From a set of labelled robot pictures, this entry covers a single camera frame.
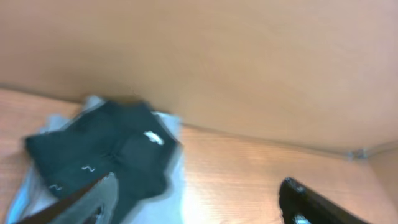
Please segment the black t-shirt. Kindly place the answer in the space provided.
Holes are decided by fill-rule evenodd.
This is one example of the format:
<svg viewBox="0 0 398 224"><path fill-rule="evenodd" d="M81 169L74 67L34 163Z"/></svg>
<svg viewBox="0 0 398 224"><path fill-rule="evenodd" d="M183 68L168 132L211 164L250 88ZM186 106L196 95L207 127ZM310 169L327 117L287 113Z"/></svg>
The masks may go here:
<svg viewBox="0 0 398 224"><path fill-rule="evenodd" d="M28 136L25 148L49 192L62 200L113 173L119 197L112 223L170 187L179 140L149 104L114 101L79 114L65 129Z"/></svg>

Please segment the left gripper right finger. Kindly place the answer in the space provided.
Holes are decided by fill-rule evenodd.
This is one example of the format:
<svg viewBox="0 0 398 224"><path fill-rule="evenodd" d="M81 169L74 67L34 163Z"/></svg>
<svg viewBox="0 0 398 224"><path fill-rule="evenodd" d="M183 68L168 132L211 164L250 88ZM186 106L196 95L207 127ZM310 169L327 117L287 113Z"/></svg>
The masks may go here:
<svg viewBox="0 0 398 224"><path fill-rule="evenodd" d="M280 185L279 207L285 224L367 224L292 177Z"/></svg>

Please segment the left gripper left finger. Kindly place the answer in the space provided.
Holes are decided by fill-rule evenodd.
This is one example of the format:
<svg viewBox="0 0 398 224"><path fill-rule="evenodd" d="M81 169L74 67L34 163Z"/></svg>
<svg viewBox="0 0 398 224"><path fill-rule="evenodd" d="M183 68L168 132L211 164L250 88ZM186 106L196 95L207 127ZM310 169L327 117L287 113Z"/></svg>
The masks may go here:
<svg viewBox="0 0 398 224"><path fill-rule="evenodd" d="M111 172L17 224L109 224L118 197L118 179Z"/></svg>

